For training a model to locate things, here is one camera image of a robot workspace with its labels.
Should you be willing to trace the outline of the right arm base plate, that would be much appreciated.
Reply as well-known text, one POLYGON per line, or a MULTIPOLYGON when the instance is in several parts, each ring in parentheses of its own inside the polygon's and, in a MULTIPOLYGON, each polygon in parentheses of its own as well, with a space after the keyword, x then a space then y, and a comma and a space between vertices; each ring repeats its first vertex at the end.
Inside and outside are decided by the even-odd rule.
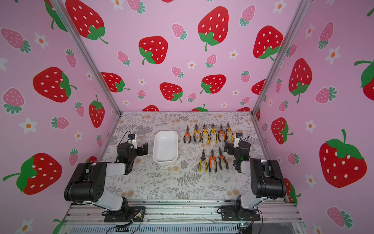
POLYGON ((221 215, 222 221, 261 221, 261 215, 258 210, 248 210, 239 205, 221 206, 217 209, 221 215))

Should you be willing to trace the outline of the orange black Greener pliers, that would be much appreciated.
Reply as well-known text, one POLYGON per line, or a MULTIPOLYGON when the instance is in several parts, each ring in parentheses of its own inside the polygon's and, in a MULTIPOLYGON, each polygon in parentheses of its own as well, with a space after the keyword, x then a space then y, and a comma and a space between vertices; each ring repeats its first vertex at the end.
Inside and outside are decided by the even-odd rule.
POLYGON ((227 141, 226 132, 222 124, 220 124, 220 129, 218 132, 218 140, 221 141, 221 138, 223 139, 223 142, 227 141))

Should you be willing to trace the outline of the orange black long-nose pliers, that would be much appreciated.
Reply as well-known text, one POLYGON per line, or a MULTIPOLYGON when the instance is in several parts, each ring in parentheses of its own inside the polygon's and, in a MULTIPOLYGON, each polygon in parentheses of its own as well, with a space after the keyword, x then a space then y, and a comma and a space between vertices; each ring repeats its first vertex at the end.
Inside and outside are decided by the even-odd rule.
POLYGON ((219 165, 219 168, 221 170, 223 170, 222 162, 225 163, 225 167, 228 170, 228 161, 226 160, 226 157, 223 155, 223 152, 222 152, 221 148, 219 147, 219 161, 218 161, 218 165, 219 165))

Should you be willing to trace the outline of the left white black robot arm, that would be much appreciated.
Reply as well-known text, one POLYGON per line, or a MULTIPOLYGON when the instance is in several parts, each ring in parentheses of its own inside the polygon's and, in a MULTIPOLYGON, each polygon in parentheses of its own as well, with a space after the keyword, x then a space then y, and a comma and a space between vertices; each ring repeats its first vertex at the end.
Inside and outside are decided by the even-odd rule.
POLYGON ((135 147, 128 142, 117 146, 115 162, 80 163, 64 191, 66 201, 76 205, 92 204, 109 211, 128 215, 128 200, 105 189, 106 178, 128 175, 137 157, 148 154, 148 144, 135 147))

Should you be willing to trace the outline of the yellow grey needle-nose pliers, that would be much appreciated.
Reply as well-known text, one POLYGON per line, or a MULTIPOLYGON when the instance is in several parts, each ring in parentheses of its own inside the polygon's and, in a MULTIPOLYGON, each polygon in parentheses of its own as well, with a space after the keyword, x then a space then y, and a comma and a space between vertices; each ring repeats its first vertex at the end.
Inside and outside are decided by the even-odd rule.
POLYGON ((208 165, 207 165, 206 155, 205 155, 205 150, 204 149, 202 151, 202 155, 200 157, 200 162, 199 162, 199 165, 198 165, 199 172, 202 171, 203 166, 205 167, 204 171, 207 172, 208 171, 208 165))

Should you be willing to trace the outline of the yellow black combination pliers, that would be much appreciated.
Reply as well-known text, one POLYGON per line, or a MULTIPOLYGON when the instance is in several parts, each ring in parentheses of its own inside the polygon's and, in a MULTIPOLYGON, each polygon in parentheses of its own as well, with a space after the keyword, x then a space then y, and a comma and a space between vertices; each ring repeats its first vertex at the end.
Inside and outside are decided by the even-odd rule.
POLYGON ((233 136, 233 132, 232 132, 230 124, 227 123, 227 127, 226 127, 226 141, 229 141, 229 140, 231 140, 232 142, 234 142, 234 136, 233 136))

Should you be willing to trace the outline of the yellow black flat-nose pliers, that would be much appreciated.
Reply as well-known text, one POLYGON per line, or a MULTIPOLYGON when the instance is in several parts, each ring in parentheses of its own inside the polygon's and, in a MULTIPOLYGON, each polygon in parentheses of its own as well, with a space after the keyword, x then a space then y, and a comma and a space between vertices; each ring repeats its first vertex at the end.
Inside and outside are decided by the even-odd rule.
POLYGON ((210 129, 210 142, 217 143, 217 132, 216 132, 214 123, 211 125, 211 129, 210 129))

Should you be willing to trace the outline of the white plastic storage box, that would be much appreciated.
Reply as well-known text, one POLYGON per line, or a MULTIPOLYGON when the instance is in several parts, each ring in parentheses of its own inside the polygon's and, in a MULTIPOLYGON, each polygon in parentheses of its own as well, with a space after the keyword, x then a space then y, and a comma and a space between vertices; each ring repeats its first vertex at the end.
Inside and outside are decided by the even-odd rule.
POLYGON ((153 160, 158 164, 173 164, 178 158, 178 133, 172 130, 156 133, 153 160))

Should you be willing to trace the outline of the yellow striped needle-nose pliers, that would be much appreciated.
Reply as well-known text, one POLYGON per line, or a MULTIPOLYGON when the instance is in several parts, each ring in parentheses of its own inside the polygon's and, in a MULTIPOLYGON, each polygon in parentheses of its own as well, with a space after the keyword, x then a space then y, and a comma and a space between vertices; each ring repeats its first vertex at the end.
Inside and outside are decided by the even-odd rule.
POLYGON ((203 125, 202 143, 210 143, 210 136, 206 124, 203 125))

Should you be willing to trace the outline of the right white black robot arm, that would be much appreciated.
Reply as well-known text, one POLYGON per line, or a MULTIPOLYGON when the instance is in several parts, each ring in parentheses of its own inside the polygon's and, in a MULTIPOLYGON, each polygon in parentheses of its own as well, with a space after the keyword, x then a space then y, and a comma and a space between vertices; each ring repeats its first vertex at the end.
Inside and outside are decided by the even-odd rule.
POLYGON ((224 152, 234 156, 233 167, 242 174, 250 175, 251 191, 238 196, 235 210, 238 212, 255 211, 257 207, 269 199, 276 200, 286 195, 286 184, 275 160, 251 158, 251 144, 246 141, 225 143, 224 152))

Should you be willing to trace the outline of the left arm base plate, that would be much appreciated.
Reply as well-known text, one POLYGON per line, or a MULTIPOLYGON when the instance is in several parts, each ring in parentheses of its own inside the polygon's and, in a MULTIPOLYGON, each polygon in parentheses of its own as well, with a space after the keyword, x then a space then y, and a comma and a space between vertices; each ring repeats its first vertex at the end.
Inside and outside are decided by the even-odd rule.
POLYGON ((142 222, 145 211, 145 206, 134 206, 120 211, 106 211, 104 222, 142 222))

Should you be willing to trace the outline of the yellow black diagonal pliers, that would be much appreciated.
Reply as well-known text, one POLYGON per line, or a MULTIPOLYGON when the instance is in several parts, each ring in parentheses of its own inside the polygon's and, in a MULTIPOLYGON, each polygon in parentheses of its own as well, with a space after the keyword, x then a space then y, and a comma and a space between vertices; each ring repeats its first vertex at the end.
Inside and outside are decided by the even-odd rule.
POLYGON ((202 142, 202 134, 197 124, 194 126, 193 139, 194 142, 202 142))

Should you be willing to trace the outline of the small orange black pliers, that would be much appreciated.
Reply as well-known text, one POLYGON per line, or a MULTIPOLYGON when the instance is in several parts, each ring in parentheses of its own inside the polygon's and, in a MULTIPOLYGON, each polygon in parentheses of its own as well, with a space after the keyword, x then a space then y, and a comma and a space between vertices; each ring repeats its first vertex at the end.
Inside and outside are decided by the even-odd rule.
POLYGON ((189 126, 186 127, 186 132, 183 138, 184 143, 190 143, 191 142, 191 134, 189 131, 189 126))

